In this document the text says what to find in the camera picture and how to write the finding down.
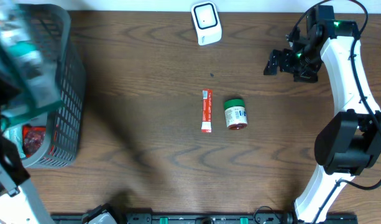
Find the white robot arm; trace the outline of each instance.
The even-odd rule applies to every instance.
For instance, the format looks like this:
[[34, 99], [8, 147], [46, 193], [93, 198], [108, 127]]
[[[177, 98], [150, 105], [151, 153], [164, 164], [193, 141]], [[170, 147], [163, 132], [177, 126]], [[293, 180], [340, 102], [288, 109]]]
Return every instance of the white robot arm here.
[[[280, 67], [281, 72], [292, 73], [296, 82], [314, 83], [322, 62], [327, 68], [334, 119], [316, 138], [314, 155], [318, 164], [305, 191], [294, 202], [294, 221], [319, 223], [326, 220], [328, 209], [346, 182], [351, 182], [364, 168], [372, 167], [381, 153], [380, 134], [372, 122], [375, 116], [381, 125], [381, 112], [365, 77], [356, 23], [335, 20], [332, 6], [313, 6], [305, 15], [307, 37], [300, 36], [296, 25], [287, 36], [293, 49], [274, 50], [264, 75], [276, 75]], [[356, 79], [365, 101], [360, 97]], [[375, 115], [371, 115], [366, 104]], [[355, 135], [357, 128], [362, 136]]]
[[54, 224], [30, 179], [17, 188], [17, 194], [0, 196], [0, 223]]
[[[346, 112], [349, 109], [354, 110], [358, 114], [368, 114], [365, 106], [360, 102], [359, 91], [353, 77], [351, 61], [351, 45], [354, 37], [337, 37], [336, 39], [328, 39], [320, 51], [321, 59], [323, 60], [331, 84], [334, 97], [334, 115], [338, 112]], [[360, 41], [356, 43], [354, 53], [357, 74], [363, 92], [367, 97], [367, 102], [373, 111], [380, 111], [378, 104], [375, 102], [371, 94], [367, 79], [365, 77], [363, 64], [360, 56]], [[349, 173], [334, 173], [328, 175], [324, 171], [324, 167], [317, 165], [313, 176], [306, 186], [305, 191], [295, 200], [295, 212], [298, 219], [307, 223], [311, 223], [320, 206], [329, 195], [331, 189], [339, 179], [351, 181], [355, 176]], [[326, 206], [323, 208], [317, 222], [323, 222], [326, 219], [326, 214], [340, 191], [345, 187], [345, 183], [341, 184], [331, 196]]]

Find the red package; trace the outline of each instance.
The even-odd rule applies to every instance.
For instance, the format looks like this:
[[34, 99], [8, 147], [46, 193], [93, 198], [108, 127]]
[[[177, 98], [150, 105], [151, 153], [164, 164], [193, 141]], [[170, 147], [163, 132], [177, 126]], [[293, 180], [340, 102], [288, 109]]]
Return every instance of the red package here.
[[33, 155], [41, 147], [45, 138], [45, 127], [23, 126], [23, 151], [26, 157]]
[[201, 123], [201, 132], [211, 133], [211, 113], [213, 106], [213, 91], [203, 89], [203, 122]]

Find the small jar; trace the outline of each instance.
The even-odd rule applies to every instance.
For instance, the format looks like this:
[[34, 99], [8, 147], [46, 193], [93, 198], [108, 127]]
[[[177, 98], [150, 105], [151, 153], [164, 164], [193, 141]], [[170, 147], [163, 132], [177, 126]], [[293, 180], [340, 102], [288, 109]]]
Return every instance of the small jar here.
[[244, 100], [228, 100], [224, 104], [226, 126], [230, 130], [239, 130], [247, 127], [247, 113]]

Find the white device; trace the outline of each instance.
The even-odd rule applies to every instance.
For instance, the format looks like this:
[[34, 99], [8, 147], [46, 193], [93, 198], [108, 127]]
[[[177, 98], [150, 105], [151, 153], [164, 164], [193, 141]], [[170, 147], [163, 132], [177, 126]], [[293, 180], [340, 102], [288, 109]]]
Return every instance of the white device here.
[[[321, 60], [327, 68], [329, 82], [333, 91], [334, 115], [340, 111], [347, 111], [348, 109], [354, 109], [354, 111], [359, 114], [369, 113], [365, 106], [359, 103], [360, 95], [353, 77], [351, 61], [349, 60], [353, 41], [353, 37], [338, 36], [336, 39], [329, 38], [320, 51]], [[357, 55], [357, 57], [355, 57], [357, 76], [359, 77], [364, 95], [367, 97], [367, 103], [372, 111], [380, 111], [365, 77], [360, 55], [359, 40], [356, 42], [354, 53]], [[339, 179], [351, 181], [353, 178], [354, 176], [350, 174], [342, 173], [328, 175], [325, 173], [323, 166], [317, 165], [305, 191], [295, 200], [295, 213], [298, 219], [311, 223], [336, 182]], [[346, 183], [342, 183], [335, 190], [321, 211], [317, 223], [325, 221], [328, 209], [345, 186]]]
[[191, 7], [193, 26], [195, 27], [198, 44], [212, 44], [222, 37], [221, 21], [214, 3], [207, 1]]

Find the white wall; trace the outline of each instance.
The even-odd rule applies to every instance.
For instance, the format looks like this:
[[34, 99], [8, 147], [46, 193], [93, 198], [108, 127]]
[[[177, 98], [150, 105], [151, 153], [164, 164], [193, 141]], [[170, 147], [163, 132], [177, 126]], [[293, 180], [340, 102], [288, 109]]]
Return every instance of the white wall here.
[[[107, 11], [190, 11], [194, 3], [204, 0], [16, 0], [30, 4], [56, 4], [66, 10]], [[381, 13], [381, 0], [359, 0], [369, 13]], [[305, 12], [320, 0], [212, 0], [220, 12]], [[334, 0], [327, 4], [335, 12], [362, 12], [358, 6], [346, 0]]]

